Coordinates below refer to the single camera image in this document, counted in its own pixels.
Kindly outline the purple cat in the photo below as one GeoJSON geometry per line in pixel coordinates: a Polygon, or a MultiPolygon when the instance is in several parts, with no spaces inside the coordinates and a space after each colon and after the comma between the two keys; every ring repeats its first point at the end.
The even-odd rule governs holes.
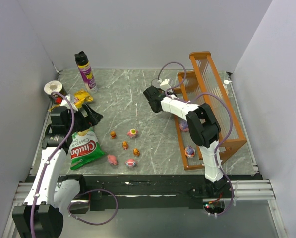
{"type": "Polygon", "coordinates": [[[186,121],[182,121],[182,122],[179,124],[179,128],[180,128],[181,131],[184,131],[184,132],[189,131],[188,124],[187,124],[186,121]]]}

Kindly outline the pink figure with green hat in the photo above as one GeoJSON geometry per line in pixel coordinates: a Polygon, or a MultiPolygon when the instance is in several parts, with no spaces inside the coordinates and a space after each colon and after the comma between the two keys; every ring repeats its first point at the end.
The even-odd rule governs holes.
{"type": "Polygon", "coordinates": [[[130,129],[128,132],[127,132],[127,135],[130,137],[130,138],[135,138],[138,134],[138,131],[136,129],[130,129]]]}

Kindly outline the pink pig figure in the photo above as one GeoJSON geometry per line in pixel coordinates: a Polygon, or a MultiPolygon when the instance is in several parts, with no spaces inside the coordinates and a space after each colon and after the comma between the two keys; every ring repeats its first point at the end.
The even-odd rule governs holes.
{"type": "Polygon", "coordinates": [[[111,165],[118,165],[118,160],[117,160],[117,158],[116,158],[115,155],[111,155],[111,154],[109,154],[109,155],[107,156],[107,161],[108,161],[111,165]]]}

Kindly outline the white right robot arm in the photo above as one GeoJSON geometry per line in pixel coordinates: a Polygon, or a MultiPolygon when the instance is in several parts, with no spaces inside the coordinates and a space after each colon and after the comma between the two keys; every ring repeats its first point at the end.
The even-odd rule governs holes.
{"type": "Polygon", "coordinates": [[[202,154],[205,178],[215,183],[223,178],[219,155],[221,128],[209,104],[192,104],[175,95],[166,95],[154,86],[148,87],[144,96],[153,112],[168,112],[187,122],[190,138],[202,154]]]}

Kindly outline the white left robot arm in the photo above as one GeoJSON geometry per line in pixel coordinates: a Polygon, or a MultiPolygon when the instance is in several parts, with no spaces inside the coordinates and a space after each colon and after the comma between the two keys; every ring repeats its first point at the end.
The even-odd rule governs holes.
{"type": "Polygon", "coordinates": [[[22,238],[57,238],[71,200],[86,189],[82,175],[65,176],[57,187],[59,172],[67,159],[72,135],[97,125],[103,116],[87,103],[72,112],[67,106],[51,110],[51,123],[41,142],[42,155],[35,180],[22,205],[15,206],[12,218],[22,238]]]}

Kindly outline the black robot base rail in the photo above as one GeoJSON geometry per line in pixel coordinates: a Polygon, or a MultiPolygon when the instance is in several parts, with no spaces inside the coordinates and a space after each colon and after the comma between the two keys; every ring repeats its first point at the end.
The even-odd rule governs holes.
{"type": "MultiPolygon", "coordinates": [[[[57,187],[62,185],[64,177],[59,176],[57,187]]],[[[222,178],[215,183],[204,175],[86,175],[84,178],[85,191],[72,201],[89,199],[91,211],[175,207],[203,209],[206,199],[233,201],[237,180],[262,180],[261,175],[232,175],[230,180],[222,178]]]]}

